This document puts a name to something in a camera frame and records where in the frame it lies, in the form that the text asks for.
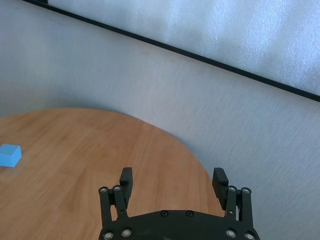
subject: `gray wall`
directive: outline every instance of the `gray wall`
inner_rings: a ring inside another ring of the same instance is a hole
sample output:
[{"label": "gray wall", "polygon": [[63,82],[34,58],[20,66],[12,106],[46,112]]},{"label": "gray wall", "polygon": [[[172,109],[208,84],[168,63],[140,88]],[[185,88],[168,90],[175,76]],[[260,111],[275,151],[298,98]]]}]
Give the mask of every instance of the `gray wall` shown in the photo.
[{"label": "gray wall", "polygon": [[320,234],[320,104],[20,0],[0,0],[0,115],[125,113],[253,190],[262,239]]}]

